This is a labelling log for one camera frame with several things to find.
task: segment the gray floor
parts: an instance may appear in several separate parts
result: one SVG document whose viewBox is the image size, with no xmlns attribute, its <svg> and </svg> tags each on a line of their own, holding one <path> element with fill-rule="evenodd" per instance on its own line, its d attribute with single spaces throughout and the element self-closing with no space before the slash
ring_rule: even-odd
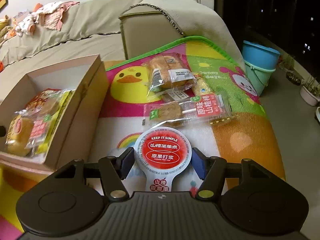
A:
<svg viewBox="0 0 320 240">
<path fill-rule="evenodd" d="M 300 87 L 279 69 L 261 95 L 282 155 L 287 182 L 308 200 L 309 214 L 302 233 L 320 239 L 320 125 L 316 107 L 301 98 Z"/>
</svg>

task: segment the potted plant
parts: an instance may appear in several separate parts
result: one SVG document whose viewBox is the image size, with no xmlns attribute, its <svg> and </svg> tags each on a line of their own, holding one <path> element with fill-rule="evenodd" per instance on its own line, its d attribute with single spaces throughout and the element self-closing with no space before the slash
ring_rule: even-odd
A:
<svg viewBox="0 0 320 240">
<path fill-rule="evenodd" d="M 300 95 L 311 106 L 320 102 L 320 84 L 316 82 L 316 78 L 310 77 L 302 82 Z"/>
</svg>

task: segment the colorful play mat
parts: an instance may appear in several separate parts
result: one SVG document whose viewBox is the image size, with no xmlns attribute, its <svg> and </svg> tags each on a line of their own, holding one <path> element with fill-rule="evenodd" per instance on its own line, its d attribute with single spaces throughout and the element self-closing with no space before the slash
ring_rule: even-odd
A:
<svg viewBox="0 0 320 240">
<path fill-rule="evenodd" d="M 89 162 L 96 162 L 108 155 L 119 156 L 127 147 L 133 147 L 142 126 L 144 105 L 147 101 L 148 60 L 163 53 L 178 53 L 184 64 L 193 72 L 201 73 L 207 84 L 216 92 L 224 91 L 236 118 L 222 126 L 206 123 L 191 124 L 176 129 L 206 156 L 221 156 L 228 162 L 239 163 L 251 158 L 280 178 L 285 179 L 278 144 L 271 124 L 252 84 L 244 70 L 226 52 L 212 41 L 191 36 L 176 40 L 159 49 L 124 61 L 106 69 L 110 86 L 103 103 Z M 15 215 L 19 196 L 35 182 L 16 175 L 0 176 L 0 239 L 13 240 L 21 234 Z M 191 165 L 172 183 L 173 191 L 191 191 L 195 194 L 201 180 Z M 90 180 L 91 186 L 102 193 L 99 180 Z M 131 194 L 144 191 L 146 178 L 135 164 L 123 181 Z M 225 187 L 231 187 L 228 181 Z"/>
</svg>

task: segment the green mat edge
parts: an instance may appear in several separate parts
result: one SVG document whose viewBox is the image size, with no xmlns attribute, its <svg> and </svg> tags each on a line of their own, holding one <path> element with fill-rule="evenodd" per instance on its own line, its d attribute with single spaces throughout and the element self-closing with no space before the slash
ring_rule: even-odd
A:
<svg viewBox="0 0 320 240">
<path fill-rule="evenodd" d="M 112 67 L 107 68 L 106 71 L 109 71 L 111 69 L 123 66 L 123 65 L 128 64 L 128 63 L 131 63 L 131 62 L 133 62 L 135 60 L 142 59 L 144 57 L 148 57 L 148 56 L 151 56 L 151 55 L 155 55 L 157 53 L 163 52 L 163 51 L 168 50 L 168 49 L 172 49 L 173 47 L 178 46 L 178 45 L 180 45 L 182 43 L 185 43 L 186 41 L 203 41 L 203 42 L 207 43 L 215 51 L 220 53 L 228 61 L 230 61 L 231 63 L 233 63 L 233 64 L 238 66 L 238 63 L 235 62 L 232 57 L 230 57 L 223 49 L 221 49 L 219 46 L 217 46 L 213 41 L 210 41 L 209 39 L 207 39 L 205 37 L 202 37 L 202 36 L 188 36 L 188 37 L 181 38 L 181 39 L 175 40 L 173 42 L 170 42 L 170 43 L 168 43 L 166 45 L 163 45 L 163 46 L 161 46 L 161 47 L 159 47 L 157 49 L 154 49 L 152 51 L 149 51 L 149 52 L 144 53 L 142 55 L 139 55 L 137 57 L 130 58 L 130 59 L 128 59 L 128 60 L 126 60 L 126 61 L 124 61 L 122 63 L 119 63 L 117 65 L 114 65 Z"/>
</svg>

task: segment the pink planter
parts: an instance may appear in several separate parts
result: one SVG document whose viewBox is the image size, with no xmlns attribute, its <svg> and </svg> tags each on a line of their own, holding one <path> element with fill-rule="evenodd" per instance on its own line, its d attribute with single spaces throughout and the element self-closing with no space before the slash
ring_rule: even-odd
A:
<svg viewBox="0 0 320 240">
<path fill-rule="evenodd" d="M 315 97 L 304 86 L 302 86 L 300 89 L 300 95 L 303 98 L 303 100 L 305 100 L 311 106 L 315 106 L 320 101 L 320 98 Z"/>
</svg>

